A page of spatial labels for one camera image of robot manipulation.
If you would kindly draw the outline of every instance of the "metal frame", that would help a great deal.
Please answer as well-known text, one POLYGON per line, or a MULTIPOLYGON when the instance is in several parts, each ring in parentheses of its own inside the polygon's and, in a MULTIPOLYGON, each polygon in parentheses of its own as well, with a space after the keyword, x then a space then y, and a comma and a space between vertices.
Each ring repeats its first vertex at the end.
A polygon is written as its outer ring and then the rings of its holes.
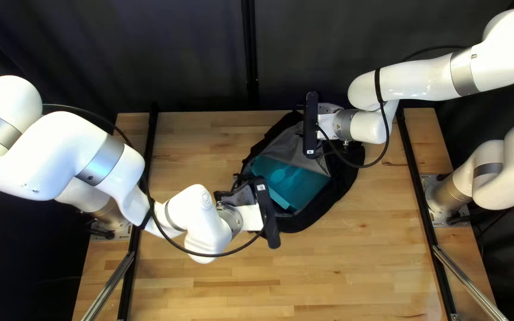
POLYGON ((491 319, 496 321, 509 321, 501 311, 489 300, 487 296, 471 281, 465 272, 447 255, 442 249, 438 246, 434 245, 433 254, 434 256, 441 261, 441 263, 446 266, 453 275, 463 284, 466 288, 467 293, 471 296, 471 298, 487 313, 491 319))
MULTIPOLYGON (((144 175, 146 182, 149 181, 150 177, 150 164, 152 163, 153 143, 156 135, 156 126, 158 125, 158 112, 159 108, 157 104, 152 104, 150 109, 150 117, 148 119, 148 134, 146 136, 146 148, 144 150, 144 175)), ((140 233, 141 230, 137 226, 132 226, 132 233, 130 236, 130 245, 128 245, 129 252, 138 253, 138 245, 140 244, 140 233)), ((136 261, 138 255, 135 255, 134 261, 128 267, 124 276, 124 282, 122 283, 122 293, 120 295, 120 303, 118 305, 118 321, 125 321, 129 319, 130 313, 130 302, 132 298, 132 288, 134 285, 134 275, 136 271, 136 261)))
MULTIPOLYGON (((430 253, 433 253, 433 246, 438 245, 438 239, 436 238, 435 232, 433 231, 433 223, 430 218, 428 211, 428 203, 425 200, 424 188, 421 185, 420 173, 418 172, 418 163, 416 163, 416 157, 413 154, 412 143, 410 141, 410 135, 408 134, 408 128, 405 125, 404 107, 402 101, 396 111, 396 122, 402 137, 402 144, 404 146, 405 158, 408 162, 408 168, 410 169, 410 178, 412 179, 412 185, 414 192, 416 193, 416 199, 418 200, 418 208, 420 210, 421 223, 424 225, 425 239, 427 241, 430 253)), ((446 310, 448 320, 451 320, 451 315, 455 314, 455 304, 453 303, 453 297, 451 296, 451 289, 447 281, 446 270, 443 264, 432 256, 433 269, 436 273, 438 280, 438 286, 441 293, 441 300, 443 301, 443 307, 446 310)))
POLYGON ((109 299, 120 279, 128 271, 128 268, 136 261, 135 254, 136 252, 134 251, 128 252, 124 259, 122 259, 116 270, 114 270, 114 273, 110 276, 109 280, 106 281, 104 288, 102 288, 100 293, 96 296, 96 299, 94 299, 94 302, 90 305, 89 309, 86 310, 86 313, 82 317, 82 321, 92 321, 98 317, 98 314, 104 307, 106 300, 109 299))

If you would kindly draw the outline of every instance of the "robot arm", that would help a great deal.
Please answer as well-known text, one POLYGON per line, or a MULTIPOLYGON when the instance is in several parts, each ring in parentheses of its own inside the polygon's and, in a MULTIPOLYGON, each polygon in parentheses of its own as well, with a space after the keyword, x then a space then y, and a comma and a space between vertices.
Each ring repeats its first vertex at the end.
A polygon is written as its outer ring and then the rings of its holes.
MULTIPOLYGON (((319 125, 331 133, 331 139, 375 144, 385 141, 374 73, 360 75, 348 88, 348 100, 359 110, 319 115, 319 125)), ((514 10, 491 19, 482 42, 471 48, 380 70, 380 91, 387 102, 384 108, 390 124, 398 99, 447 100, 510 84, 514 84, 514 10)))
MULTIPOLYGON (((142 156, 77 115, 59 111, 40 117, 41 110, 32 84, 0 77, 0 191, 34 201, 57 199, 87 212, 113 199, 119 212, 139 225, 150 208, 137 186, 144 171, 142 156)), ((187 231, 185 247, 205 254, 222 252, 240 230, 263 227, 258 207, 233 220, 220 215, 201 185, 165 203, 155 202, 154 213, 169 237, 187 231)), ((162 237, 153 219, 145 229, 162 237)), ((214 260, 190 256, 200 263, 214 260)))

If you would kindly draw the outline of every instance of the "wood plank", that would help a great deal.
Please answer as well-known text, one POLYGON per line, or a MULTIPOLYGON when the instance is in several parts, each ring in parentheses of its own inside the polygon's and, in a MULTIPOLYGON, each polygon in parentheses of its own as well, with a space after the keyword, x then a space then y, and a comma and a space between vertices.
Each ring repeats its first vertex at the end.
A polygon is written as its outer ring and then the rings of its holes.
MULTIPOLYGON (((160 114, 150 178, 165 201, 189 185, 228 190, 249 149, 286 111, 160 114)), ((366 162, 382 146, 366 145, 366 162)), ((143 234, 136 320, 444 320, 396 128, 380 164, 309 229, 200 265, 143 234)), ((251 237, 242 233, 229 248, 251 237)), ((175 239, 183 243, 183 237, 175 239)))
MULTIPOLYGON (((453 172, 441 128, 433 108, 405 110, 406 126, 421 174, 453 172)), ((471 227, 442 227, 434 229, 440 247, 460 266, 468 277, 495 303, 489 279, 471 227)), ((448 272, 449 286, 458 314, 462 320, 489 320, 471 299, 461 283, 448 272)))

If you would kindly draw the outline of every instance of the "black cable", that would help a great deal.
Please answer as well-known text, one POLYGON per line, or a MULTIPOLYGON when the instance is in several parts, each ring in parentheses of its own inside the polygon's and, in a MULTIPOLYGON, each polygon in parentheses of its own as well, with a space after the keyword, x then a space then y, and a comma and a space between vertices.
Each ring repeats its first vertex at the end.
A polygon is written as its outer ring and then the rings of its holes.
POLYGON ((355 169, 365 169, 367 167, 370 167, 370 166, 373 166, 375 164, 378 164, 378 162, 380 162, 380 160, 382 159, 382 157, 384 157, 384 154, 386 154, 386 151, 388 150, 388 145, 390 144, 390 129, 388 127, 388 120, 386 120, 386 113, 384 112, 384 104, 381 102, 380 103, 380 112, 382 113, 382 119, 384 120, 384 128, 386 129, 386 143, 384 144, 384 149, 382 150, 382 153, 380 154, 380 156, 378 156, 378 158, 376 158, 375 161, 373 161, 372 163, 370 164, 364 164, 364 165, 358 165, 358 164, 353 164, 349 161, 346 160, 346 158, 344 158, 339 152, 338 150, 336 149, 336 146, 334 146, 334 144, 332 143, 332 141, 328 138, 328 135, 325 133, 325 131, 320 128, 320 126, 318 126, 318 130, 321 132, 321 134, 323 134, 323 136, 325 137, 326 141, 328 142, 328 145, 330 146, 330 148, 334 151, 334 154, 343 162, 345 163, 346 165, 350 166, 350 167, 354 167, 355 169))
MULTIPOLYGON (((60 108, 60 109, 64 109, 64 110, 72 110, 72 111, 77 111, 77 112, 89 115, 91 117, 94 117, 94 118, 104 122, 105 124, 111 126, 116 131, 118 131, 118 133, 125 140, 126 145, 132 147, 132 143, 130 142, 128 137, 126 137, 124 132, 120 128, 118 128, 118 126, 116 126, 110 120, 104 118, 103 116, 100 116, 100 115, 95 114, 95 113, 93 113, 91 111, 88 111, 88 110, 84 110, 84 109, 81 109, 81 108, 78 108, 78 107, 73 107, 73 106, 67 106, 67 105, 43 104, 43 107, 47 107, 47 108, 49 108, 49 107, 55 108, 56 107, 56 108, 60 108)), ((225 257, 227 255, 231 255, 233 253, 237 253, 237 252, 243 250, 244 248, 246 248, 249 245, 251 245, 254 241, 256 241, 261 235, 263 235, 263 233, 265 233, 265 226, 267 226, 266 220, 265 220, 265 222, 263 222, 263 228, 259 232, 257 232, 257 234, 252 239, 250 239, 247 243, 245 243, 245 244, 241 245, 240 247, 235 248, 235 249, 233 249, 231 251, 217 253, 217 254, 206 254, 206 253, 199 253, 199 252, 194 252, 194 251, 188 250, 187 248, 181 246, 180 244, 177 244, 174 240, 172 240, 172 238, 170 238, 166 234, 166 232, 164 232, 164 229, 162 228, 162 225, 160 224, 160 221, 158 220, 156 215, 154 215, 154 213, 153 213, 153 208, 154 208, 154 203, 153 202, 154 202, 154 200, 150 196, 150 188, 148 187, 148 182, 146 181, 146 178, 144 176, 140 178, 140 181, 142 182, 142 185, 144 186, 145 191, 143 191, 143 192, 146 194, 146 197, 148 198, 148 204, 150 205, 150 208, 148 209, 147 215, 150 215, 153 218, 153 221, 156 223, 156 227, 158 228, 158 230, 160 230, 160 233, 162 234, 162 236, 164 236, 166 238, 166 240, 170 244, 172 244, 175 248, 177 248, 178 250, 180 250, 182 252, 186 252, 188 254, 196 255, 197 257, 204 257, 204 258, 220 258, 220 257, 225 257)))
POLYGON ((325 157, 325 156, 329 156, 329 155, 332 155, 332 154, 334 154, 334 151, 332 151, 332 150, 331 151, 327 151, 327 152, 324 152, 324 153, 322 153, 320 155, 315 156, 315 159, 321 158, 321 157, 325 157))
POLYGON ((461 45, 443 45, 443 46, 433 46, 433 47, 427 47, 427 48, 424 48, 424 49, 421 49, 421 50, 418 50, 410 55, 407 55, 404 57, 404 59, 402 59, 400 62, 405 62, 405 61, 408 61, 409 59, 419 55, 419 54, 422 54, 426 51, 430 51, 430 50, 436 50, 436 49, 465 49, 465 48, 468 48, 469 46, 461 46, 461 45))

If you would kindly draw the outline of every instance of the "black strap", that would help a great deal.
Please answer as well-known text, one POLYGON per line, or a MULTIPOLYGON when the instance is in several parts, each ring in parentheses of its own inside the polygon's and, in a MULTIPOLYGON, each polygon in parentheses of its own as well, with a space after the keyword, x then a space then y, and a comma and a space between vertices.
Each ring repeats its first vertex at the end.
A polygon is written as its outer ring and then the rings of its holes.
POLYGON ((374 71, 374 87, 376 89, 376 99, 378 99, 379 103, 384 103, 382 92, 380 91, 380 68, 374 71))
POLYGON ((144 216, 144 219, 140 223, 140 230, 143 230, 146 228, 146 224, 150 221, 153 215, 153 199, 151 199, 148 195, 146 196, 148 198, 148 203, 150 204, 150 208, 148 209, 146 215, 144 216))

